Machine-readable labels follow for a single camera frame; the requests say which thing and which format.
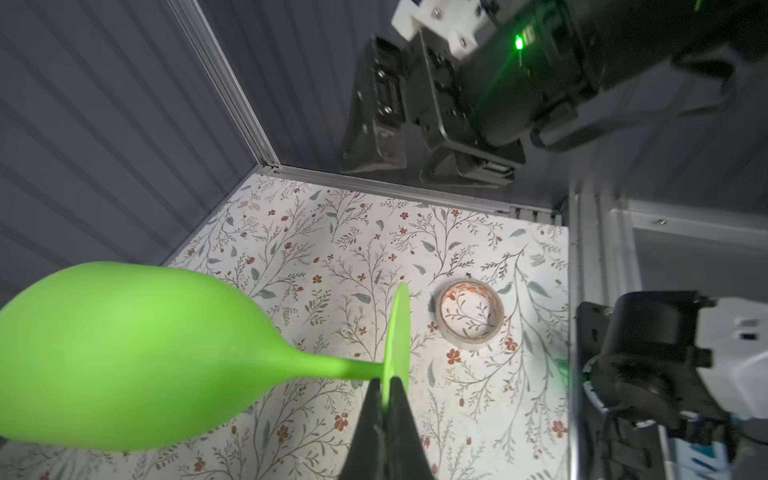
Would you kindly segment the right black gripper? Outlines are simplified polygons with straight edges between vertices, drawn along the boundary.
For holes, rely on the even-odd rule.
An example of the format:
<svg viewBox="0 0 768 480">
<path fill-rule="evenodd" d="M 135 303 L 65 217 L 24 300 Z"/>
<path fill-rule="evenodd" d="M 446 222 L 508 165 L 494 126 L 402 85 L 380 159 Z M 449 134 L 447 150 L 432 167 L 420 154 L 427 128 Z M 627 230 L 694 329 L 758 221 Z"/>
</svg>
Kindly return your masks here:
<svg viewBox="0 0 768 480">
<path fill-rule="evenodd" d="M 520 140 L 575 118 L 597 93 L 571 1 L 530 1 L 463 60 L 432 33 L 414 39 L 413 117 L 431 156 L 428 185 L 507 186 L 526 162 Z M 402 51 L 374 37 L 356 67 L 341 172 L 407 167 Z"/>
</svg>

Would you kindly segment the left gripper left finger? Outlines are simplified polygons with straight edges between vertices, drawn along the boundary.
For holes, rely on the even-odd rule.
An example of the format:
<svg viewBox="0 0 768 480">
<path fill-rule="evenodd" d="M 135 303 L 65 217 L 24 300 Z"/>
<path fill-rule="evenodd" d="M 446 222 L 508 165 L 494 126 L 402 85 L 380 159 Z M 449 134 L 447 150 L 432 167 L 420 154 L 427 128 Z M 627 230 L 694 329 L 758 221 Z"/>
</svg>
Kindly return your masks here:
<svg viewBox="0 0 768 480">
<path fill-rule="evenodd" d="M 381 381 L 372 380 L 367 388 L 349 452 L 339 480 L 377 480 L 384 478 L 384 421 Z"/>
</svg>

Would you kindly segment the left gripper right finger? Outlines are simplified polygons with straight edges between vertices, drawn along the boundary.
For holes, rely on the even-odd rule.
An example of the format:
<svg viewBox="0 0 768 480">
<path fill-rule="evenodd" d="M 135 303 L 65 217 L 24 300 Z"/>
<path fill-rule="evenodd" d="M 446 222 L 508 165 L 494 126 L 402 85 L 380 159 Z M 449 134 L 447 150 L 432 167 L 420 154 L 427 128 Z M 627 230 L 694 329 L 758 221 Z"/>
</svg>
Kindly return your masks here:
<svg viewBox="0 0 768 480">
<path fill-rule="evenodd" d="M 404 384 L 399 377 L 389 381 L 388 405 L 384 413 L 384 478 L 391 480 L 434 480 L 410 409 Z"/>
</svg>

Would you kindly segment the green wine glass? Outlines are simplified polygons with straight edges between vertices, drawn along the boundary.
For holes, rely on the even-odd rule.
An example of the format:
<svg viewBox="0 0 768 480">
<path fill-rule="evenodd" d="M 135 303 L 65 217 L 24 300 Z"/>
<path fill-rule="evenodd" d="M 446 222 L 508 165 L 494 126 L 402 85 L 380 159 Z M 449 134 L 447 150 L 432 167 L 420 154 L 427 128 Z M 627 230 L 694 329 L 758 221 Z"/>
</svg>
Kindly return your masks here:
<svg viewBox="0 0 768 480">
<path fill-rule="evenodd" d="M 51 274 L 1 311 L 1 434 L 94 450 L 202 435 L 299 378 L 406 379 L 410 299 L 397 287 L 382 362 L 287 342 L 237 288 L 183 269 L 92 262 Z"/>
</svg>

